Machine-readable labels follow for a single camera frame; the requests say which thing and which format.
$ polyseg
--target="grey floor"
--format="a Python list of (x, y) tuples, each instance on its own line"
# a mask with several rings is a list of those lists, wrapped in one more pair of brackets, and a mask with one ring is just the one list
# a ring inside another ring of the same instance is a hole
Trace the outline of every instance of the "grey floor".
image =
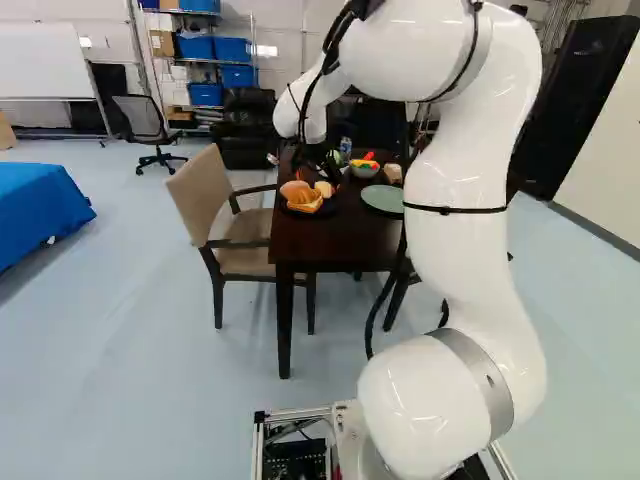
[[(98, 213), (0, 277), (2, 479), (244, 479), (254, 410), (355, 393), (381, 279), (321, 275), (314, 337), (298, 292), (293, 378), (278, 380), (274, 287), (228, 285), (215, 331), (209, 279), (166, 193), (166, 171), (134, 174), (148, 152), (90, 141), (0, 152), (0, 161), (64, 165)], [(235, 186), (265, 181), (263, 172), (230, 176)], [(515, 470), (521, 480), (640, 477), (640, 264), (525, 196), (510, 208), (510, 246), (550, 370), (539, 414), (503, 441)], [(433, 329), (439, 302), (412, 287), (377, 347)]]

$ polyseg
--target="plate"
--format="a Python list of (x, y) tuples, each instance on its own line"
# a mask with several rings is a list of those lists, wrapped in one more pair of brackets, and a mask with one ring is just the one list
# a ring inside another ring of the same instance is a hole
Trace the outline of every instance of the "plate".
[(360, 198), (369, 207), (381, 213), (394, 216), (404, 214), (403, 191), (391, 185), (370, 185), (362, 189)]
[(280, 195), (280, 193), (278, 193), (278, 199), (278, 206), (280, 207), (280, 210), (282, 210), (287, 215), (291, 215), (292, 217), (308, 218), (310, 220), (313, 220), (315, 218), (330, 217), (338, 211), (338, 205), (336, 204), (333, 197), (328, 200), (325, 198), (322, 202), (322, 206), (314, 213), (301, 212), (300, 210), (291, 210), (289, 207), (287, 207), (287, 199)]

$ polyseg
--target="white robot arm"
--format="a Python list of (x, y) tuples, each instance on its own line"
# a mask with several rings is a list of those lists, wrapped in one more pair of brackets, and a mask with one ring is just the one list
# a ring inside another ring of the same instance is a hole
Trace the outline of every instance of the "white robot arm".
[[(544, 354), (509, 272), (504, 211), (511, 151), (540, 85), (540, 46), (525, 19), (490, 3), (375, 3), (342, 38), (307, 125), (322, 138), (322, 108), (348, 84), (385, 100), (439, 102), (438, 132), (406, 176), (405, 224), (413, 265), (447, 299), (449, 323), (376, 355), (358, 400), (395, 476), (444, 478), (526, 421), (546, 393)], [(298, 105), (315, 75), (292, 84)], [(293, 103), (284, 92), (275, 111), (285, 136), (299, 118)]]

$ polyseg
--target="dining table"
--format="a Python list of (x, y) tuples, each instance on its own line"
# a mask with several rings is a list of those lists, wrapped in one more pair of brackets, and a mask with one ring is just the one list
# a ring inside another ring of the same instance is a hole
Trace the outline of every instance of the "dining table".
[[(280, 378), (291, 376), (291, 331), (294, 275), (306, 272), (361, 273), (391, 271), (402, 231), (398, 216), (375, 211), (361, 199), (361, 191), (385, 182), (382, 168), (395, 161), (384, 150), (354, 149), (352, 158), (362, 158), (373, 151), (380, 164), (378, 174), (369, 180), (355, 177), (349, 170), (342, 176), (327, 215), (300, 215), (287, 211), (285, 200), (277, 193), (273, 209), (269, 263), (276, 269), (278, 329), (278, 370)], [(292, 168), (294, 148), (281, 152), (278, 187), (296, 180)], [(313, 186), (319, 174), (308, 166), (300, 170), (303, 179)]]

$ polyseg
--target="blue bin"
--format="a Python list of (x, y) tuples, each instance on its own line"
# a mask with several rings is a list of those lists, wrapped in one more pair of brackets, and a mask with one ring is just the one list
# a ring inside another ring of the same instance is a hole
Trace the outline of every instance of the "blue bin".
[(192, 12), (220, 13), (220, 0), (180, 0), (180, 8)]
[(220, 67), (224, 88), (253, 87), (253, 67), (225, 65)]
[(216, 58), (229, 62), (251, 62), (251, 42), (246, 38), (213, 37)]
[(185, 38), (182, 35), (177, 35), (177, 38), (182, 58), (213, 60), (213, 41), (210, 35), (194, 38)]
[(190, 83), (189, 96), (192, 105), (219, 107), (222, 105), (222, 85), (215, 83)]

